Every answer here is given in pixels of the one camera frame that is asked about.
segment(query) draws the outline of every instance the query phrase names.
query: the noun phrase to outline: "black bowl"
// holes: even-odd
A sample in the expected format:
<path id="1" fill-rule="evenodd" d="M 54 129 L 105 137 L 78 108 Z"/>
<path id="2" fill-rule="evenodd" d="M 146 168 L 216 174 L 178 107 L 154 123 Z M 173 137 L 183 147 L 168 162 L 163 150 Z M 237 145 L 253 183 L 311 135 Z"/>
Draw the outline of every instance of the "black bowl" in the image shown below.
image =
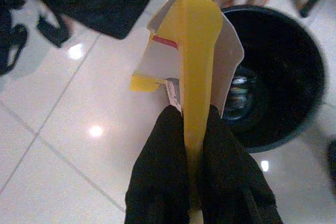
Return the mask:
<path id="1" fill-rule="evenodd" d="M 250 153 L 287 143 L 311 122 L 324 90 L 318 47 L 293 19 L 257 6 L 222 12 L 245 51 L 223 120 Z"/>

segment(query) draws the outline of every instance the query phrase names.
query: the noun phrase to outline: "white tile floor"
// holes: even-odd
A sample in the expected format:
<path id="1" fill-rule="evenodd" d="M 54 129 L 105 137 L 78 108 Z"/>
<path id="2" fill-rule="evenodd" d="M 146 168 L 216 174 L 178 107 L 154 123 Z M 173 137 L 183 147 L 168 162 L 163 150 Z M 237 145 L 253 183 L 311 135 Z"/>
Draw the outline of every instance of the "white tile floor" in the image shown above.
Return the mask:
<path id="1" fill-rule="evenodd" d="M 125 40 L 76 24 L 61 49 L 34 28 L 36 0 L 13 12 L 30 34 L 16 68 L 0 78 L 1 223 L 123 223 L 131 169 L 168 103 L 164 89 L 129 90 L 146 23 L 164 1 L 152 0 Z M 308 19 L 291 0 L 269 3 L 311 31 L 330 80 L 310 129 L 253 155 L 269 162 L 265 176 L 285 223 L 336 223 L 325 159 L 336 136 L 335 3 L 322 0 Z"/>

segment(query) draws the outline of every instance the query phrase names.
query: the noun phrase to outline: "yellow plastic piece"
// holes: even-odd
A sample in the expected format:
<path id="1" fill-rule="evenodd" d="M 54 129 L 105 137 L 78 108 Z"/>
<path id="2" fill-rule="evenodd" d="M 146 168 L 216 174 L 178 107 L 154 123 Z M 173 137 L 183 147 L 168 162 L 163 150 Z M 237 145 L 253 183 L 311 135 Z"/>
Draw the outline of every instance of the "yellow plastic piece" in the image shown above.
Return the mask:
<path id="1" fill-rule="evenodd" d="M 141 74 L 133 74 L 131 78 L 132 91 L 153 92 L 160 84 L 165 84 L 165 80 L 144 76 Z"/>
<path id="2" fill-rule="evenodd" d="M 158 36 L 177 42 L 181 55 L 184 144 L 194 206 L 198 204 L 195 174 L 209 114 L 214 48 L 222 24 L 222 12 L 214 2 L 176 0 L 157 31 Z"/>

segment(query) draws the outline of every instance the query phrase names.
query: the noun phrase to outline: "red stripe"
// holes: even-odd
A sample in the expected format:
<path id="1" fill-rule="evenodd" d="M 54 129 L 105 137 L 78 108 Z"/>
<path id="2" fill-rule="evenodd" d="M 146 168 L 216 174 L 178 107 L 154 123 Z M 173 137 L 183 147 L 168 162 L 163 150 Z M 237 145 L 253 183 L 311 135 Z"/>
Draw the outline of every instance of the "red stripe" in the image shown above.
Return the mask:
<path id="1" fill-rule="evenodd" d="M 170 46 L 170 47 L 174 47 L 177 49 L 177 43 L 172 41 L 172 40 L 169 40 L 169 39 L 164 39 L 164 38 L 161 38 L 157 35 L 154 35 L 153 36 L 153 40 L 155 40 L 156 42 L 159 42 L 161 44 L 165 44 L 167 46 Z"/>

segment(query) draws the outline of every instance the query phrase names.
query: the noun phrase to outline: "black plastic container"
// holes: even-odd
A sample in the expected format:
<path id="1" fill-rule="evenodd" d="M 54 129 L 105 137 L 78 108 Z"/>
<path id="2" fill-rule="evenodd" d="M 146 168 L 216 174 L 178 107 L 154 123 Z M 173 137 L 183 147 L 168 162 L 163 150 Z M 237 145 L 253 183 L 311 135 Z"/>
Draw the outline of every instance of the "black plastic container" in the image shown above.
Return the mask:
<path id="1" fill-rule="evenodd" d="M 223 120 L 250 153 L 285 144 L 305 129 L 322 102 L 318 47 L 296 21 L 277 11 L 234 6 L 222 12 L 245 51 Z"/>

